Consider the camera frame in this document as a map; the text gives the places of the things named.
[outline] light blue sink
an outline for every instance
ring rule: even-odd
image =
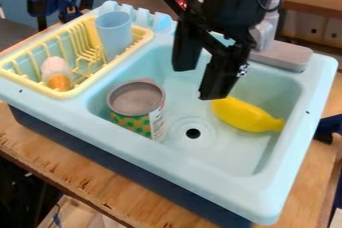
[[[198,87],[210,57],[195,71],[171,66],[173,37],[157,34],[80,95],[55,100],[0,77],[1,99],[67,133],[125,159],[259,224],[281,213],[309,147],[337,69],[314,54],[293,73],[251,62],[232,95],[286,120],[281,133],[250,134],[219,121]],[[109,121],[106,95],[126,80],[151,78],[166,92],[167,135],[153,142]],[[186,131],[201,132],[190,139]]]

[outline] sink drain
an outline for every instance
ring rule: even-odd
[[[191,128],[186,131],[186,136],[191,139],[196,139],[201,136],[201,132],[197,128]]]
[[[202,118],[183,118],[172,124],[168,131],[166,144],[175,148],[189,150],[210,147],[216,141],[213,126]]]

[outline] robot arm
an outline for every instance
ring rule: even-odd
[[[197,0],[188,0],[176,30],[172,57],[174,70],[195,69],[200,52],[205,48],[212,58],[199,88],[200,99],[226,97],[238,78],[246,73],[251,50],[266,48],[272,42],[281,2],[204,0],[201,5]],[[225,38],[235,40],[235,44],[224,46],[211,36],[210,31],[222,33]]]

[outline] drain hole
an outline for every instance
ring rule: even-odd
[[[191,128],[188,131],[186,131],[186,136],[191,139],[199,138],[201,135],[201,132],[196,128]]]

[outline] can label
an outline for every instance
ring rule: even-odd
[[[132,132],[156,142],[165,137],[165,93],[149,79],[129,81],[107,96],[110,119]]]
[[[164,108],[142,116],[125,116],[111,111],[110,118],[117,125],[153,141],[161,142],[165,137]]]

